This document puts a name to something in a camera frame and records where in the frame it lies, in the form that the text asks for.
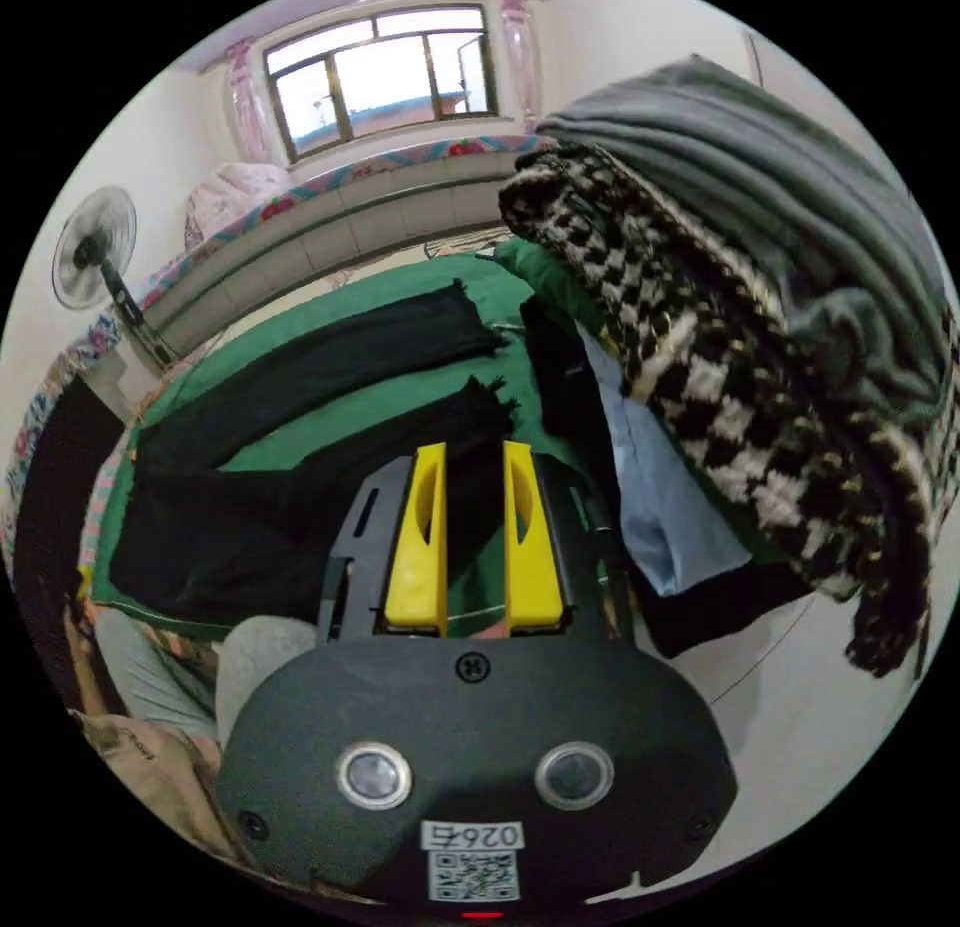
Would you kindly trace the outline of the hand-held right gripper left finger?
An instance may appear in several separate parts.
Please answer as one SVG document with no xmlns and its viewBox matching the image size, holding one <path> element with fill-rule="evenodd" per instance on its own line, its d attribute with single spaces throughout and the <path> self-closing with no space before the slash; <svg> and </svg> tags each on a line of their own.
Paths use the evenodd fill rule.
<svg viewBox="0 0 960 927">
<path fill-rule="evenodd" d="M 408 477 L 386 587 L 383 616 L 391 633 L 448 633 L 447 450 L 417 450 Z"/>
</svg>

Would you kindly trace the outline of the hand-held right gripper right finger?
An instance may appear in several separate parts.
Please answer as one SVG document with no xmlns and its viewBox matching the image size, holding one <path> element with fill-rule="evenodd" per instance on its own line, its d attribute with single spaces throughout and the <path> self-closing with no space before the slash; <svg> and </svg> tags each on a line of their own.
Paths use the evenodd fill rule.
<svg viewBox="0 0 960 927">
<path fill-rule="evenodd" d="M 509 637 L 557 629 L 562 621 L 546 510 L 531 447 L 503 444 L 504 604 Z"/>
</svg>

